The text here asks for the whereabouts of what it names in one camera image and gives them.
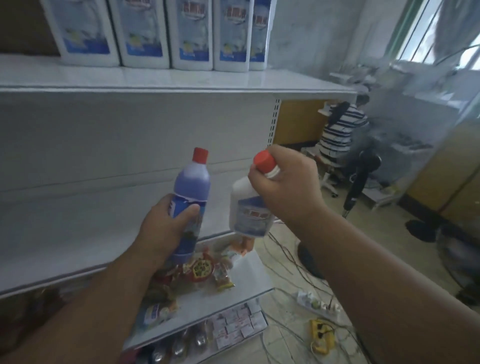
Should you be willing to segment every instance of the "window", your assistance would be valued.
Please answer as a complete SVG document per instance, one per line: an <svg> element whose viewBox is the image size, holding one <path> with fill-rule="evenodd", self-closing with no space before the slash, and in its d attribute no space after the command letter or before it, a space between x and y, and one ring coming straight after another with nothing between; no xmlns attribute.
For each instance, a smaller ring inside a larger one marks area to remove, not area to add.
<svg viewBox="0 0 480 364"><path fill-rule="evenodd" d="M424 0L419 8L396 59L416 63L433 64L435 30L440 17L442 0ZM480 35L471 45L480 43ZM462 54L459 68L480 70L480 48L467 49Z"/></svg>

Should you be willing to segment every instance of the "bottle neck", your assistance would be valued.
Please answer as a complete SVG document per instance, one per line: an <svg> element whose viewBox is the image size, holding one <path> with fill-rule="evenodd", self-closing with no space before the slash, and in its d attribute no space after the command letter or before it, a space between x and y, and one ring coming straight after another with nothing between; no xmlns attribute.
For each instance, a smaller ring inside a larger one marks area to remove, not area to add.
<svg viewBox="0 0 480 364"><path fill-rule="evenodd" d="M265 173L265 177L272 180L280 173L280 167L275 166L270 172Z"/></svg>

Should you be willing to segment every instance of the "yellow power strip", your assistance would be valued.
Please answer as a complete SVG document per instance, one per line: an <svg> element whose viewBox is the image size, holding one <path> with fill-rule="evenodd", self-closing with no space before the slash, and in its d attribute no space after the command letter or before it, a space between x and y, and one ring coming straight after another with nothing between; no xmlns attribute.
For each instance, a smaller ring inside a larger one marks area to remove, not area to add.
<svg viewBox="0 0 480 364"><path fill-rule="evenodd" d="M327 355L335 347L333 327L322 320L310 320L312 327L312 345L314 352Z"/></svg>

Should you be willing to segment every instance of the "white plastic container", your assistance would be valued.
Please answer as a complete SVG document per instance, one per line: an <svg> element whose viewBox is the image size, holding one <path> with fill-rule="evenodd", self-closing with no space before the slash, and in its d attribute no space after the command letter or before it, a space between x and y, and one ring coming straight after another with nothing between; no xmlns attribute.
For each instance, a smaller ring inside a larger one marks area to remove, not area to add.
<svg viewBox="0 0 480 364"><path fill-rule="evenodd" d="M41 0L65 63L118 66L120 59L106 0Z"/></svg>
<svg viewBox="0 0 480 364"><path fill-rule="evenodd" d="M247 72L253 0L214 0L214 69Z"/></svg>
<svg viewBox="0 0 480 364"><path fill-rule="evenodd" d="M250 48L250 70L263 71L267 68L270 33L275 17L276 0L255 0L253 7L252 46Z"/></svg>
<svg viewBox="0 0 480 364"><path fill-rule="evenodd" d="M170 68L162 0L109 0L122 64Z"/></svg>
<svg viewBox="0 0 480 364"><path fill-rule="evenodd" d="M275 179L280 173L275 159L267 150L258 153L253 158L253 163L269 179ZM248 177L233 184L230 195L230 230L243 236L263 237L269 232L274 219L275 216L253 189Z"/></svg>
<svg viewBox="0 0 480 364"><path fill-rule="evenodd" d="M173 68L211 70L212 0L167 0L167 16Z"/></svg>

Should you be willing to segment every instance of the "striped shirt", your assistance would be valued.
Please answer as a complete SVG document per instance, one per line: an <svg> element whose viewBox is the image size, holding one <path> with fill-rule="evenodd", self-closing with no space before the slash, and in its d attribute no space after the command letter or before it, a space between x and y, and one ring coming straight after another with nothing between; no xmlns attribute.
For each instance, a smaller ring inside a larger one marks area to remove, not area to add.
<svg viewBox="0 0 480 364"><path fill-rule="evenodd" d="M336 162L338 157L350 150L353 130L367 124L365 113L358 110L357 105L351 104L337 123L325 126L318 143L321 155L332 162Z"/></svg>

